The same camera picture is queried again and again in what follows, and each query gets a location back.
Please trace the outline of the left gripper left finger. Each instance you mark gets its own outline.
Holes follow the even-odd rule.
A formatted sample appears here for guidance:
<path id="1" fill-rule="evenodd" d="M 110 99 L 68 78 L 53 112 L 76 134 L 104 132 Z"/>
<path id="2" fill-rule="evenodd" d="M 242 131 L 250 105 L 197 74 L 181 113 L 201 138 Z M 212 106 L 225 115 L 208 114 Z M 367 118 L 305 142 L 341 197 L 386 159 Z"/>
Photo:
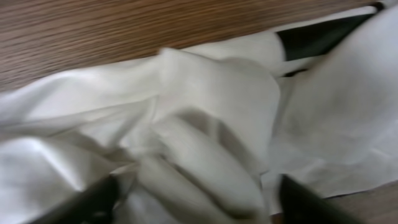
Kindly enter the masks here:
<path id="1" fill-rule="evenodd" d="M 119 196 L 118 181 L 109 175 L 30 224 L 112 224 Z"/>

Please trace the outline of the white t-shirt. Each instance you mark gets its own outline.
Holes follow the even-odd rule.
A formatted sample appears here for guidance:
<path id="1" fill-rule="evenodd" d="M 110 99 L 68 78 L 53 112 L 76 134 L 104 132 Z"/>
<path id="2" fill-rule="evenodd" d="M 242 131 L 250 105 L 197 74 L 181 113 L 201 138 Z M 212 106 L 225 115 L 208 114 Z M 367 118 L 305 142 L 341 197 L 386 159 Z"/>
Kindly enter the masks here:
<path id="1" fill-rule="evenodd" d="M 114 223 L 267 223 L 281 174 L 324 197 L 397 180 L 397 2 L 1 94 L 1 222 L 111 175 Z"/>

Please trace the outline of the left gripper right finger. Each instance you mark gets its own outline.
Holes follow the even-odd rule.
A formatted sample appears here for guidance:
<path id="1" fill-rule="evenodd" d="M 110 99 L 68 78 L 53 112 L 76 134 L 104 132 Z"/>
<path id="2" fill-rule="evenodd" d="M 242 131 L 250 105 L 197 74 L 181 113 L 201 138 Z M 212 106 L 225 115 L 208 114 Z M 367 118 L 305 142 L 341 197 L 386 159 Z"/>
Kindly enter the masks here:
<path id="1" fill-rule="evenodd" d="M 362 224 L 285 174 L 279 202 L 285 224 Z"/>

